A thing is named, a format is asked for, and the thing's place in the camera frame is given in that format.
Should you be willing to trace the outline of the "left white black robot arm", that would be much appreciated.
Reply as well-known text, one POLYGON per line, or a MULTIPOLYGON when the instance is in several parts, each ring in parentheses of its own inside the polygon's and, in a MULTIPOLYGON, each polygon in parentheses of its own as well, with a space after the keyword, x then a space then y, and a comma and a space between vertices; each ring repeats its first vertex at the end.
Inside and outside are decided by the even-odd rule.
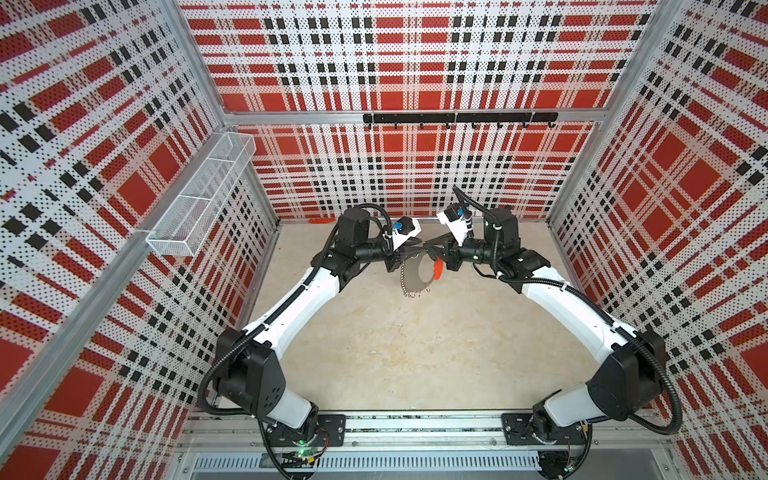
POLYGON ((285 351, 365 265, 382 262, 393 271, 418 251, 422 228, 411 217, 385 216, 378 234, 369 234, 376 208, 362 204, 345 211, 304 276, 278 303, 241 329, 228 328, 219 336, 214 363, 197 393, 203 411, 248 415, 305 437, 314 432, 318 408, 288 388, 281 366, 285 351))

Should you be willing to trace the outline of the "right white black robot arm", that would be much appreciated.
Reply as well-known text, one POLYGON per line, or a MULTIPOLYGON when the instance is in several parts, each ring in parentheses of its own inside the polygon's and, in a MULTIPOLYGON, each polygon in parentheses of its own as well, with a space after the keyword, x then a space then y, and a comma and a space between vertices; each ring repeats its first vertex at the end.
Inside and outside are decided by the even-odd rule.
POLYGON ((449 270, 463 264, 487 265, 490 277, 510 286, 536 303, 564 326, 597 361, 586 382, 557 391, 532 408, 532 425, 539 438, 572 425, 603 420, 631 419, 655 433, 671 435, 681 423, 679 400, 671 399, 673 413, 666 425, 641 419, 637 412, 673 389, 666 372, 663 339, 641 332, 597 306, 572 287, 538 252, 523 247, 517 218, 507 209, 491 209, 484 216, 484 231, 475 237, 472 214, 457 203, 438 213, 446 234, 425 242, 430 257, 449 270))

